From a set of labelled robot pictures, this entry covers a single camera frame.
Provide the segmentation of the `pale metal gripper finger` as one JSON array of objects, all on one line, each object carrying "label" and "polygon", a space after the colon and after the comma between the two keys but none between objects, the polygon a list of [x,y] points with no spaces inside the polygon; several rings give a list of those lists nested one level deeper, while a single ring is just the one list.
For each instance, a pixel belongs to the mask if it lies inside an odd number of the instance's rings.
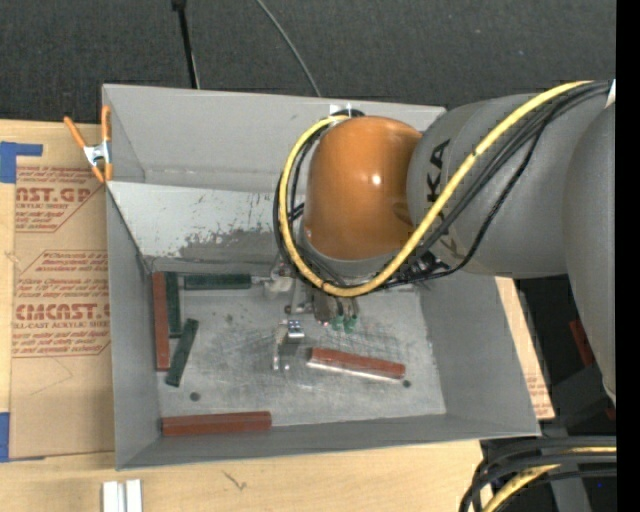
[{"label": "pale metal gripper finger", "polygon": [[296,359],[299,348],[305,338],[305,333],[300,320],[288,320],[285,338],[282,343],[282,365],[283,370],[288,371],[291,364]]},{"label": "pale metal gripper finger", "polygon": [[273,350],[272,350],[272,369],[278,371],[280,369],[280,347],[288,339],[288,323],[280,322],[273,332]]}]

